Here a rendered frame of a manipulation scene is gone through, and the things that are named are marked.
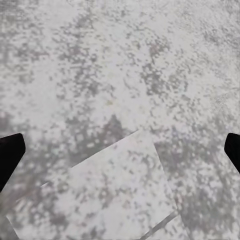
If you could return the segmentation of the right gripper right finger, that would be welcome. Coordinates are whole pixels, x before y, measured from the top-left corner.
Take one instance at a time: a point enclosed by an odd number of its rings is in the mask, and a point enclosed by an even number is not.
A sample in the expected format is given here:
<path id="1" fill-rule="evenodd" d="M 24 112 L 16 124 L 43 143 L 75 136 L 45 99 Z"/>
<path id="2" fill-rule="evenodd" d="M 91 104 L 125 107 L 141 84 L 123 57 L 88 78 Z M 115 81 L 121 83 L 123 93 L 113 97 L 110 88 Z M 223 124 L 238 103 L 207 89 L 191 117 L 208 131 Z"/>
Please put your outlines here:
<path id="1" fill-rule="evenodd" d="M 231 132 L 227 135 L 224 151 L 240 173 L 240 134 Z"/>

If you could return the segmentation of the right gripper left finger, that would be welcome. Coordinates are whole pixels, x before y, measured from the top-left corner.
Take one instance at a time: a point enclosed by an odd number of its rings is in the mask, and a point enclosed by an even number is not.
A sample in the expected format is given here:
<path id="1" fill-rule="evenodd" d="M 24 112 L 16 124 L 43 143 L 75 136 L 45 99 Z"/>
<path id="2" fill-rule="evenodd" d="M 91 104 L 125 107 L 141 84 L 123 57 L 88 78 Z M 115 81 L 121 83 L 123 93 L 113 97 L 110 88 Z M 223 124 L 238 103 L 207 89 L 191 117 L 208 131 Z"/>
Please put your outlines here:
<path id="1" fill-rule="evenodd" d="M 0 193 L 26 152 L 22 133 L 0 138 Z"/>

